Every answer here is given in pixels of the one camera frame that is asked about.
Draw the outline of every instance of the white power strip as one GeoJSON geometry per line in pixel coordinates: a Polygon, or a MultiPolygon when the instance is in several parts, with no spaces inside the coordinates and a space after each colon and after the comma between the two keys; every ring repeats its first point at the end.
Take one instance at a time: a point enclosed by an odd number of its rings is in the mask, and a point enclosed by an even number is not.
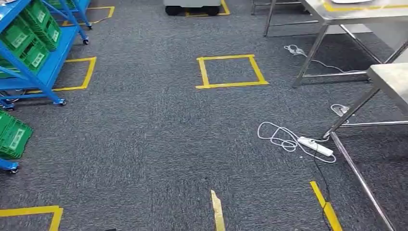
{"type": "Polygon", "coordinates": [[[311,149],[313,149],[313,150],[317,151],[318,153],[321,153],[321,154],[323,154],[325,156],[332,156],[333,155],[333,150],[330,150],[330,149],[326,148],[325,146],[316,143],[313,139],[309,139],[309,138],[301,136],[301,137],[297,138],[297,141],[299,143],[303,144],[304,146],[306,146],[308,148],[311,148],[311,149]]]}

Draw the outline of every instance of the gray carpet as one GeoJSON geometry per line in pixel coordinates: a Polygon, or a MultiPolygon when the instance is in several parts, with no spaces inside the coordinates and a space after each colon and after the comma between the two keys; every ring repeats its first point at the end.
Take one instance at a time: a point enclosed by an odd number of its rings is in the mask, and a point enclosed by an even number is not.
{"type": "MultiPolygon", "coordinates": [[[[59,92],[68,100],[65,107],[44,100],[18,103],[13,115],[35,132],[19,160],[22,170],[0,177],[1,208],[59,205],[61,231],[208,231],[215,228],[212,189],[228,231],[327,230],[309,185],[317,180],[325,188],[313,160],[258,139],[256,128],[270,121],[318,138],[336,119],[329,106],[350,104],[370,84],[309,80],[305,83],[312,84],[292,89],[304,57],[291,56],[283,46],[307,51],[317,26],[274,28],[264,38],[265,10],[251,16],[250,1],[227,3],[230,16],[185,18],[166,16],[160,0],[94,0],[92,6],[116,10],[88,32],[89,46],[78,41],[70,53],[97,56],[90,85],[59,92]],[[234,54],[254,54],[270,84],[195,88],[202,84],[197,57],[234,54]]],[[[276,16],[304,18],[308,15],[297,9],[276,16]]],[[[375,36],[361,37],[381,57],[389,54],[375,36]]],[[[372,64],[344,35],[327,36],[316,59],[345,70],[372,64]]],[[[256,80],[245,60],[206,64],[211,83],[256,80]]],[[[80,82],[83,70],[71,70],[63,69],[58,86],[80,82]]],[[[309,70],[330,71],[319,64],[309,70]]],[[[380,94],[351,120],[400,117],[380,94]]],[[[398,230],[408,230],[406,130],[364,128],[339,135],[398,230]]],[[[335,154],[336,164],[319,165],[343,229],[385,230],[347,163],[335,154]]],[[[0,229],[47,230],[50,219],[0,218],[0,229]]]]}

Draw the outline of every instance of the table top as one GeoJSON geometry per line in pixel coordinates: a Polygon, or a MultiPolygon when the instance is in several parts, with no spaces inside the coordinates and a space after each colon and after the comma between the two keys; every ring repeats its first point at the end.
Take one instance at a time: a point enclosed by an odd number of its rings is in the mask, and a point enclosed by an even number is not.
{"type": "Polygon", "coordinates": [[[312,15],[329,25],[408,22],[408,1],[372,0],[353,4],[336,4],[331,0],[300,0],[312,15]]]}
{"type": "Polygon", "coordinates": [[[408,63],[372,65],[367,75],[408,115],[408,63]]]}

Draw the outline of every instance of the yellow tape square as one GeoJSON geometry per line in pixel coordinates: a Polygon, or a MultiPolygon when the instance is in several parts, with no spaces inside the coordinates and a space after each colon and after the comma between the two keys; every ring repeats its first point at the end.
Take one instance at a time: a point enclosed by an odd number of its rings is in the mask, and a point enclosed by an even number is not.
{"type": "Polygon", "coordinates": [[[60,208],[59,206],[56,205],[30,208],[0,209],[0,217],[53,213],[49,231],[58,231],[63,211],[64,211],[63,208],[60,208]]]}
{"type": "MultiPolygon", "coordinates": [[[[227,6],[227,4],[225,3],[225,0],[221,0],[221,7],[224,9],[224,13],[218,13],[217,16],[224,16],[224,15],[230,15],[231,12],[227,6]]],[[[186,12],[186,17],[205,17],[208,16],[205,13],[201,13],[201,14],[191,14],[189,12],[186,12]]]]}
{"type": "MultiPolygon", "coordinates": [[[[95,68],[95,63],[96,63],[96,57],[91,57],[91,58],[83,58],[83,59],[67,59],[65,60],[66,63],[72,63],[72,62],[89,62],[87,74],[85,76],[84,81],[82,82],[81,86],[78,87],[68,87],[68,88],[56,88],[52,89],[52,91],[62,91],[62,90],[81,90],[81,89],[86,89],[88,88],[90,78],[92,77],[93,69],[95,68]]],[[[27,93],[41,93],[42,91],[40,90],[31,90],[27,93]]]]}
{"type": "MultiPolygon", "coordinates": [[[[114,11],[115,11],[114,6],[101,6],[101,7],[89,7],[89,8],[87,8],[87,10],[98,10],[98,9],[109,9],[108,16],[106,18],[103,18],[103,19],[98,20],[96,22],[90,22],[91,24],[95,24],[95,23],[98,23],[98,22],[103,21],[105,19],[112,18],[112,16],[114,15],[114,11]]],[[[68,21],[65,20],[63,22],[62,26],[73,26],[73,24],[70,24],[70,23],[68,23],[68,21]]]]}
{"type": "Polygon", "coordinates": [[[199,57],[197,58],[198,64],[200,65],[201,76],[203,78],[203,85],[195,86],[197,89],[208,89],[208,88],[225,88],[225,87],[244,87],[244,86],[254,86],[254,85],[266,85],[269,84],[265,81],[264,76],[259,70],[258,64],[254,59],[255,55],[253,54],[243,54],[243,55],[228,55],[228,56],[214,56],[214,57],[199,57]],[[205,68],[205,60],[220,60],[220,59],[241,59],[247,58],[251,63],[253,70],[255,71],[258,81],[256,82],[238,82],[238,83],[219,83],[219,84],[210,84],[208,80],[207,70],[205,68]]]}

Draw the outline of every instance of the stainless steel table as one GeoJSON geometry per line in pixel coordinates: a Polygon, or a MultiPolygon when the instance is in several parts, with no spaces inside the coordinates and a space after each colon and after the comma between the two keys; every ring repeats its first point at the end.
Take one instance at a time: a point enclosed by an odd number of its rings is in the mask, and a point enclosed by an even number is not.
{"type": "Polygon", "coordinates": [[[365,93],[360,99],[358,99],[344,114],[339,118],[333,126],[324,134],[324,137],[331,137],[336,144],[337,148],[346,158],[353,172],[356,174],[358,180],[364,188],[364,191],[373,202],[377,212],[384,220],[387,228],[394,231],[395,228],[392,225],[390,219],[384,213],[377,199],[374,197],[371,189],[361,175],[359,169],[354,164],[347,150],[340,142],[336,134],[338,128],[355,128],[355,127],[368,127],[368,126],[391,126],[391,125],[408,125],[408,121],[392,121],[392,122],[376,122],[376,123],[358,123],[358,124],[344,124],[344,122],[353,115],[359,108],[361,108],[366,102],[368,102],[378,91],[382,90],[386,95],[394,100],[396,105],[407,115],[408,113],[408,63],[406,64],[377,64],[372,65],[367,71],[367,75],[373,81],[373,88],[365,93]]]}
{"type": "Polygon", "coordinates": [[[334,4],[331,2],[331,0],[300,0],[300,3],[303,4],[303,6],[307,10],[309,10],[309,12],[315,18],[317,18],[317,20],[271,24],[270,21],[272,18],[273,10],[277,4],[277,0],[272,0],[268,20],[265,25],[264,36],[268,35],[270,26],[321,23],[322,26],[320,28],[316,41],[310,49],[310,52],[306,57],[300,73],[296,77],[293,83],[293,87],[298,87],[301,84],[303,78],[365,75],[366,71],[323,75],[305,75],[305,73],[310,65],[311,60],[313,59],[313,56],[321,45],[324,35],[330,25],[339,25],[348,35],[350,35],[355,43],[360,45],[374,59],[375,62],[379,64],[389,64],[394,62],[395,59],[398,58],[398,56],[408,47],[408,38],[407,41],[398,50],[396,50],[385,62],[382,62],[366,46],[364,46],[361,40],[359,40],[353,33],[351,33],[344,25],[387,23],[399,21],[408,22],[408,4],[404,6],[400,4],[401,2],[403,2],[403,0],[374,0],[358,4],[334,4]]]}

